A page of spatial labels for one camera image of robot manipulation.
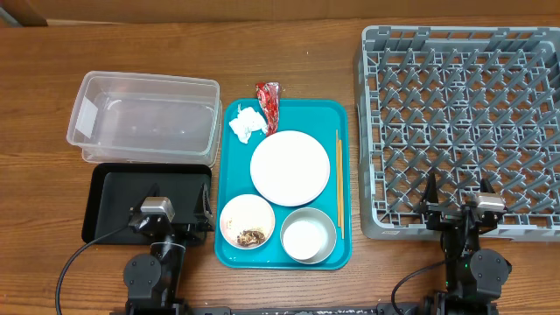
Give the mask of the red snack wrapper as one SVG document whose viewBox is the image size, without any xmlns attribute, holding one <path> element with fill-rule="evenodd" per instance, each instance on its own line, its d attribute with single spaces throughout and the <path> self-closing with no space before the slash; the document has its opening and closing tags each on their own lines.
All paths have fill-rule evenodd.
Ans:
<svg viewBox="0 0 560 315">
<path fill-rule="evenodd" d="M 281 87 L 278 82 L 259 82 L 255 84 L 255 88 L 260 107 L 267 119 L 267 135 L 271 136 L 277 132 L 279 124 L 279 94 Z"/>
</svg>

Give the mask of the white napkin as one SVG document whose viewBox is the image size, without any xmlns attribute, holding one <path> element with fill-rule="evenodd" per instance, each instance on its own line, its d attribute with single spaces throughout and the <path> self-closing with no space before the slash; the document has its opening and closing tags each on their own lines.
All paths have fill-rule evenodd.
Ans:
<svg viewBox="0 0 560 315">
<path fill-rule="evenodd" d="M 263 134 L 268 132 L 268 124 L 263 116 L 252 107 L 238 106 L 237 117 L 229 122 L 229 126 L 242 144 L 247 144 L 255 131 L 260 130 Z"/>
</svg>

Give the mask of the pink round plate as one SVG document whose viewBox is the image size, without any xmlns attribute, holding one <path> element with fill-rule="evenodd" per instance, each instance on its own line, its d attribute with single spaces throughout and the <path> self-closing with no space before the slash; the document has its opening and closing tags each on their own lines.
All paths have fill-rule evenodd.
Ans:
<svg viewBox="0 0 560 315">
<path fill-rule="evenodd" d="M 256 190 L 268 201 L 298 207 L 326 188 L 331 163 L 324 146 L 301 131 L 280 131 L 255 148 L 249 172 Z"/>
</svg>

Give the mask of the wooden chopstick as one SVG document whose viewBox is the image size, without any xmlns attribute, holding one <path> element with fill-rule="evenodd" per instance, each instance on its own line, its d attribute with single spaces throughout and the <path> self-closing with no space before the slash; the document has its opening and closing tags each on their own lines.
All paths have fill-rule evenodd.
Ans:
<svg viewBox="0 0 560 315">
<path fill-rule="evenodd" d="M 337 188 L 337 226 L 341 227 L 341 210 L 340 210 L 340 148 L 339 148 L 339 131 L 335 131 L 335 150 L 336 150 L 336 188 Z"/>
<path fill-rule="evenodd" d="M 345 223 L 345 219 L 344 219 L 344 189 L 343 189 L 343 164 L 342 164 L 342 141 L 341 139 L 338 140 L 337 142 L 337 149 L 338 149 L 338 158 L 339 158 L 339 162 L 338 162 L 338 175 L 339 175 L 339 179 L 338 179 L 338 188 L 339 188 L 339 227 L 340 227 L 340 231 L 341 231 L 341 239 L 344 240 L 345 239 L 345 227 L 344 227 L 344 223 Z"/>
</svg>

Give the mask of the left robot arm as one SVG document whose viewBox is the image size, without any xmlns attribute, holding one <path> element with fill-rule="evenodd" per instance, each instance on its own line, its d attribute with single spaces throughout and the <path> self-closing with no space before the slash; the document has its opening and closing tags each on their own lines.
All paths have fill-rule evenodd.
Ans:
<svg viewBox="0 0 560 315">
<path fill-rule="evenodd" d="M 123 281 L 128 288 L 127 314 L 192 314 L 187 302 L 177 297 L 179 279 L 189 247 L 204 244 L 215 230 L 209 192 L 202 184 L 190 210 L 193 223 L 175 223 L 176 211 L 157 184 L 130 209 L 128 227 L 151 239 L 150 252 L 127 262 Z"/>
</svg>

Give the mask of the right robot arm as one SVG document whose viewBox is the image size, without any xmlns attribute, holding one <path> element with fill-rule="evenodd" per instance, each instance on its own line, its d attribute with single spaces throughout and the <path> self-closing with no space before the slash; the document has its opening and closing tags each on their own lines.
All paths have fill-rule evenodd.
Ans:
<svg viewBox="0 0 560 315">
<path fill-rule="evenodd" d="M 415 211 L 427 217 L 426 227 L 439 231 L 444 252 L 446 290 L 426 297 L 420 314 L 496 314 L 495 301 L 512 271 L 500 253 L 480 246 L 480 235 L 497 228 L 507 212 L 504 199 L 487 179 L 471 201 L 451 209 L 438 200 L 435 175 L 429 175 Z"/>
</svg>

